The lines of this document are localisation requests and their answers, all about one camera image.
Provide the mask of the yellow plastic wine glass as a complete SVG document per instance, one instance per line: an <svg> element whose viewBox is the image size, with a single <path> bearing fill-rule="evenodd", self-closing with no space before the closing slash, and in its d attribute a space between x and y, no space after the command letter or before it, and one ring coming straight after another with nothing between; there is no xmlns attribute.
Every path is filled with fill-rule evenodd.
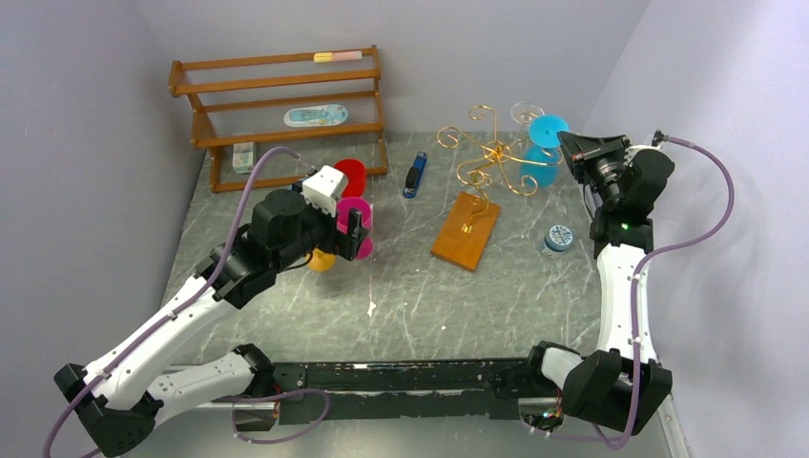
<svg viewBox="0 0 809 458"><path fill-rule="evenodd" d="M320 249L314 249L306 266L315 272L325 272L330 270L336 262L336 256L325 253Z"/></svg>

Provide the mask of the blue wine glass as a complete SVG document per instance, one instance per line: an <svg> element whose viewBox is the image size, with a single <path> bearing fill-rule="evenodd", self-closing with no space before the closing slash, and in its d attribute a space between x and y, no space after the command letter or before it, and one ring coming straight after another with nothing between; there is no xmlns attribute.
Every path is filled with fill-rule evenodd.
<svg viewBox="0 0 809 458"><path fill-rule="evenodd" d="M550 187L557 178L560 163L564 161L559 153L561 142L557 134L569 130L568 123L561 116L545 114L534 118L528 127L529 144L520 175L532 177L540 188Z"/></svg>

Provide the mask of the red plastic wine glass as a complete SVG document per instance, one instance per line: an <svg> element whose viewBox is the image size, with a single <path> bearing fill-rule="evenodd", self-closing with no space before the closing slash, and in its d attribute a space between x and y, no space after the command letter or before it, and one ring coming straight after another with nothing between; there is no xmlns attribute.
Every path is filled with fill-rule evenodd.
<svg viewBox="0 0 809 458"><path fill-rule="evenodd" d="M343 198L361 198L366 189L366 168L356 158L342 159L334 164L334 168L342 172L348 182L342 191Z"/></svg>

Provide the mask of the clear wine glass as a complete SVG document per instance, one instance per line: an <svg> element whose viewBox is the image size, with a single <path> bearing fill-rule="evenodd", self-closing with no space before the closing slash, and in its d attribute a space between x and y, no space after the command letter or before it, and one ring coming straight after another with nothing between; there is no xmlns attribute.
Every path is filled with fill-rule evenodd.
<svg viewBox="0 0 809 458"><path fill-rule="evenodd" d="M529 127L534 119L545 115L545 111L532 103L517 102L509 110L511 119L518 125L515 140L524 142L529 138Z"/></svg>

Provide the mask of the gold wire wine glass rack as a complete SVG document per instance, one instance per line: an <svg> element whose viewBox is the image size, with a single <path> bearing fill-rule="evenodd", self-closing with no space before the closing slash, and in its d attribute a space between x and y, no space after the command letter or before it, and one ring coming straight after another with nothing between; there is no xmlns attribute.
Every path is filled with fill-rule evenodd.
<svg viewBox="0 0 809 458"><path fill-rule="evenodd" d="M519 182L514 184L508 177L507 164L512 162L537 167L544 164L521 158L514 153L517 146L529 139L527 135L510 142L499 137L499 117L493 108L476 105L470 108L468 117L473 121L489 119L492 137L481 141L456 126L445 126L436 134L436 140L443 148L456 150L465 139L473 145L478 156L462 161L454 168L455 177L467 188L454 200L444 225L430 248L430 254L473 272L479 265L501 212L500 207L487 194L487 187L494 181L490 170L494 168L499 171L513 194L527 198L539 190L537 179L522 175Z"/></svg>

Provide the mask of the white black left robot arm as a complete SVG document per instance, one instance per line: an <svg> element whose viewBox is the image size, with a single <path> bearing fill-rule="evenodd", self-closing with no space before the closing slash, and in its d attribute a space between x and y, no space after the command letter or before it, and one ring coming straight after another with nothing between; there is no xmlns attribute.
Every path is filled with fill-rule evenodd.
<svg viewBox="0 0 809 458"><path fill-rule="evenodd" d="M95 452L123 455L158 425L210 401L258 401L280 394L271 360L251 343L209 364L175 373L167 367L195 336L271 288L279 274L304 266L316 252L354 260L370 219L369 210L338 208L330 195L272 191L133 335L90 364L63 366L55 382Z"/></svg>

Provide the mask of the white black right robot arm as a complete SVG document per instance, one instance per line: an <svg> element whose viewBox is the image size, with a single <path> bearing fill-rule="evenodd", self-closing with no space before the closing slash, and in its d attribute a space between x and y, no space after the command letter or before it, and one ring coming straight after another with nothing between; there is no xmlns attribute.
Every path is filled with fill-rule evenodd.
<svg viewBox="0 0 809 458"><path fill-rule="evenodd" d="M649 333L644 275L654 251L650 214L674 172L674 162L624 135L560 132L560 152L574 180L597 195L590 238L600 280L599 336L588 356L540 343L524 381L535 395L555 388L561 412L602 428L638 434L670 394Z"/></svg>

